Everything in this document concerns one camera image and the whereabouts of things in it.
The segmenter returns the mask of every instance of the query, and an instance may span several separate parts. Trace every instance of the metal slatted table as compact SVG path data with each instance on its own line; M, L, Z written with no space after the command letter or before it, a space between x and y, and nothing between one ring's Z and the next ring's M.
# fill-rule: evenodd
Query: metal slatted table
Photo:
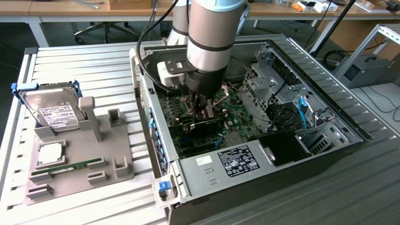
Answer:
M400 221L399 133L358 97L344 91L334 76L290 38L283 35L240 38L256 39L275 40L375 139L320 175L196 224L394 224ZM151 190L154 175L134 98L128 56L134 47L135 43L55 47L24 56L19 83L78 79L83 95L96 98L96 114L107 113L111 108L120 108L127 114L136 176L130 181L24 206L35 121L14 100L0 151L2 166L8 168L2 176L0 212L10 223L168 223L164 210L155 205Z

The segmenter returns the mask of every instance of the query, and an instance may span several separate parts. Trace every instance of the office chair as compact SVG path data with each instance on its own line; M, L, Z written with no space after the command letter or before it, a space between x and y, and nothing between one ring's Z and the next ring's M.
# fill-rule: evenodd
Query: office chair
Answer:
M111 28L114 28L114 29L116 29L116 30L119 30L119 31L122 31L127 34L134 35L136 37L136 39L139 39L140 35L138 33L135 33L134 31L131 31L131 30L128 30L128 29L126 29L120 26L118 26L116 23L119 23L119 22L102 22L99 24L95 24L95 22L91 22L90 23L91 26L87 29L84 29L84 30L82 30L82 31L79 31L74 34L75 41L79 44L83 44L83 38L80 37L80 35L87 34L91 31L102 29L102 28L104 28L104 43L106 44L108 43L108 33L111 31ZM130 27L128 22L124 22L124 27Z

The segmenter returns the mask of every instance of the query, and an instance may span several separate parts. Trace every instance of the black pole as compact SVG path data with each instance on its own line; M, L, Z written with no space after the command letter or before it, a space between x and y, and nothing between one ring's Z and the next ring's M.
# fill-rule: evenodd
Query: black pole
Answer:
M346 14L348 13L348 11L350 11L352 5L355 4L355 2L356 2L356 0L350 0L350 3L348 3L348 5L346 6L346 8L344 8L344 10L343 10L343 12L342 12L342 14L340 14L340 16L338 17L338 20L336 20L336 22L334 23L334 25L332 25L332 27L331 27L331 29L330 29L330 31L328 31L328 33L327 33L327 35L326 35L323 41L320 42L320 45L319 45L318 49L311 53L311 55L312 55L314 57L318 56L318 54L319 54L319 52L320 52L320 49L323 48L324 44L327 43L327 41L328 41L328 39L330 39L330 37L331 37L331 35L332 35L332 33L334 33L334 31L335 31L335 29L336 29L339 23L342 22L342 20L343 20Z

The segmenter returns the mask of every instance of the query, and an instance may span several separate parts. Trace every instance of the motherboard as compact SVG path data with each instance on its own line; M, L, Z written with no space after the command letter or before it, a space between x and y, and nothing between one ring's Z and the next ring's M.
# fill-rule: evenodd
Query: motherboard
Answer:
M179 96L159 96L171 137L180 158L211 152L247 142L262 134L244 109L238 95L242 93L232 85L224 85L215 95L215 116L204 121L195 119L191 96L186 91ZM192 134L195 125L204 134Z

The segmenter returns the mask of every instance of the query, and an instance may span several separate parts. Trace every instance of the warning label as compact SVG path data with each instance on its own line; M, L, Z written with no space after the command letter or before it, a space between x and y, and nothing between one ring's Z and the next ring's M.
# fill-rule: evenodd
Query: warning label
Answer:
M247 145L219 153L227 174L235 177L260 168Z
M71 105L39 109L51 128L63 128L78 124Z

